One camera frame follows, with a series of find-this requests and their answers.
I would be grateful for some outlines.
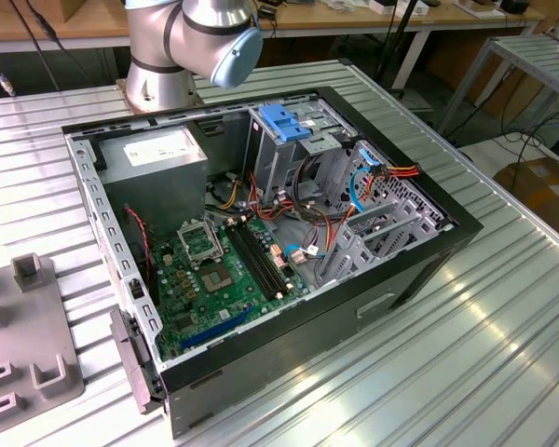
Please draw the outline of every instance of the blue cable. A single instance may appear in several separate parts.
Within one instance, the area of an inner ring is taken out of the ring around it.
[[[289,245],[286,247],[286,250],[283,251],[283,255],[287,258],[288,254],[290,254],[290,251],[292,250],[300,250],[300,246],[298,244]]]
[[[370,168],[360,168],[354,171],[354,173],[350,177],[350,200],[352,201],[354,206],[358,209],[358,211],[364,211],[364,208],[362,207],[361,202],[359,202],[358,198],[356,197],[356,190],[354,189],[354,179],[356,179],[356,174],[358,174],[359,172],[370,172],[370,171],[371,171]]]
[[[364,149],[363,147],[359,149],[359,152],[361,153],[362,158],[364,158],[369,165],[379,166],[381,164],[378,161],[374,161],[373,158],[369,156],[369,153],[366,152],[366,149]]]

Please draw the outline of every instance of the chip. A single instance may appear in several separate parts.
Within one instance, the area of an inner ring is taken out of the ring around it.
[[[201,268],[198,271],[198,275],[201,277],[203,285],[209,293],[219,291],[224,287],[234,284],[234,281],[230,276],[230,271],[221,263]]]
[[[190,315],[182,315],[181,317],[178,317],[177,319],[174,320],[174,326],[176,326],[176,329],[178,331],[189,328],[193,324],[194,323],[193,320],[190,318]]]

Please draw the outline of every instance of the yellow wire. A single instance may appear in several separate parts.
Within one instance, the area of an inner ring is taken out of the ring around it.
[[[239,182],[234,182],[234,188],[232,189],[232,196],[227,200],[227,202],[220,207],[221,210],[227,210],[232,205],[234,205],[234,200],[236,200],[236,192],[239,189]]]

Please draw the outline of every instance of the blue drive bracket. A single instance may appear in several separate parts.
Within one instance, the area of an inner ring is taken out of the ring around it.
[[[293,142],[310,137],[310,130],[300,126],[293,114],[281,104],[264,105],[259,108],[266,123],[271,126],[283,142]]]

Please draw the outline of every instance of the slotted aluminum table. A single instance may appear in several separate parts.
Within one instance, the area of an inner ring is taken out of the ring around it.
[[[484,225],[413,302],[176,440],[185,445],[559,445],[559,237],[353,66],[255,71],[206,102],[329,85]],[[85,393],[0,434],[0,446],[172,445],[141,416],[109,330],[114,290],[60,126],[128,115],[92,88],[0,100],[0,265],[49,255]]]
[[[511,65],[534,77],[552,90],[552,95],[546,101],[547,105],[543,107],[545,109],[543,112],[546,112],[546,108],[551,105],[555,93],[559,94],[558,40],[545,34],[493,37],[486,40],[472,66],[459,84],[456,93],[447,104],[443,121],[439,126],[439,133],[443,134],[447,130],[447,126],[456,115],[457,108],[464,101],[476,76],[480,74],[492,55],[500,56],[503,63],[489,81],[477,103],[481,103],[485,98],[488,98]]]

